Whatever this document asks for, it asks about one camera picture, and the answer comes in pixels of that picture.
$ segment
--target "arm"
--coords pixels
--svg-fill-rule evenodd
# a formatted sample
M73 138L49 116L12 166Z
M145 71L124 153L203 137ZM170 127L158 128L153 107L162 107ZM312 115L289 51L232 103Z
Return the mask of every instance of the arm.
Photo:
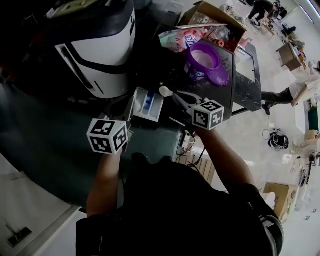
M293 101L291 102L292 107L294 107L295 105L298 104L298 102L300 101L301 97L303 95L305 95L307 91L308 91L308 86L305 84L304 87L299 92L298 96L295 99L293 99Z
M198 128L196 134L202 140L227 190L235 185L255 184L245 161L226 144L215 129L208 131Z
M87 217L107 215L117 209L118 176L122 149L116 155L104 155L97 170L93 189L86 201Z

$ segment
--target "purple container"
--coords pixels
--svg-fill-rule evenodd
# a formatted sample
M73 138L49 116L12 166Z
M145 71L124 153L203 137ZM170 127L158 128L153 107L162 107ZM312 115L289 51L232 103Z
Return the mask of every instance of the purple container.
M192 52L194 51L201 51L207 54L207 58L211 57L213 61L212 67L201 65L192 55ZM220 67L220 65L220 56L218 52L211 46L211 44L207 42L197 42L188 49L184 71L191 79L199 81L212 74L217 68Z

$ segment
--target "white machine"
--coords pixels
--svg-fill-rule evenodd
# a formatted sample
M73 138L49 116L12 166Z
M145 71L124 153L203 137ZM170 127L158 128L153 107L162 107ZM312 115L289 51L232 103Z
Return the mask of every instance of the white machine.
M109 99L128 91L136 36L133 0L98 0L75 13L53 15L51 23L63 38L55 38L55 49L91 94Z

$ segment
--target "white floor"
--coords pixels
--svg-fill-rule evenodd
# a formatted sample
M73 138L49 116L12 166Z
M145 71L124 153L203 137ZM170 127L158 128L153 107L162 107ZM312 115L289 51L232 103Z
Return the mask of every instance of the white floor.
M252 9L251 6L243 5L236 0L233 3L234 10L244 17ZM281 67L280 55L276 52L283 45L280 37L275 35L269 40L271 36L269 32L260 33L249 24L243 38L253 39L252 44L256 48L260 68L261 90L281 92L289 86L293 76L286 67ZM295 70L294 75L299 75L300 72ZM263 139L262 133L265 129L271 129L270 124L274 124L288 136L291 143L288 149L275 151L268 146L268 141ZM267 116L263 109L236 115L222 123L217 131L247 162L260 190L263 190L266 182L298 184L299 173L291 173L297 156L293 155L291 160L287 160L287 157L291 157L288 155L292 149L292 141L303 142L304 135L296 128L295 109L291 105L273 107L271 116ZM225 190L218 175L214 176L212 186L221 191Z

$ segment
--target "black pants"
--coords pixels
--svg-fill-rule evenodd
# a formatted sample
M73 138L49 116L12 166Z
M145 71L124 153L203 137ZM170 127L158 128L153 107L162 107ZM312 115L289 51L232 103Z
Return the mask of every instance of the black pants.
M259 14L259 16L256 18L257 21L260 21L265 17L265 9L260 2L254 3L253 9L248 16L249 20L251 20L256 14Z
M262 100L265 101L267 108L272 108L277 104L289 104L294 98L292 98L289 88L285 89L280 93L274 92L261 92Z

